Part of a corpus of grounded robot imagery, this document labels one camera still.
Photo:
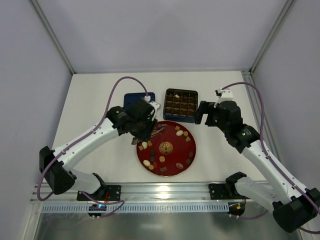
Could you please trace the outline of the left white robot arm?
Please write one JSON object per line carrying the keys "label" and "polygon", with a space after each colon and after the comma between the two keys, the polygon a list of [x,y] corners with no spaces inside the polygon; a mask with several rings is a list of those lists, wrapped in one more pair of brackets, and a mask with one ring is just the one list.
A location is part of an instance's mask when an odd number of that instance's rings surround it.
{"label": "left white robot arm", "polygon": [[148,141],[156,126],[156,113],[160,104],[138,99],[127,109],[110,108],[101,122],[76,139],[52,150],[48,146],[39,152],[39,168],[55,195],[69,190],[95,195],[105,183],[96,173],[75,170],[75,166],[91,152],[121,135],[131,134],[141,141]]}

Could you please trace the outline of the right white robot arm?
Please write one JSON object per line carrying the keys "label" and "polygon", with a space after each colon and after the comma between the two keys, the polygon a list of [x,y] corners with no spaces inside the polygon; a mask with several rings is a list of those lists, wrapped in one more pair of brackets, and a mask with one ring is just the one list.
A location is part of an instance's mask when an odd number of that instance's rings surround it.
{"label": "right white robot arm", "polygon": [[288,233],[319,215],[319,190],[307,188],[279,162],[265,146],[261,135],[243,122],[236,102],[201,101],[194,114],[195,124],[201,123],[203,115],[207,116],[205,125],[219,128],[228,144],[253,163],[271,185],[271,188],[264,187],[237,172],[225,180],[232,194],[248,197],[263,206]]}

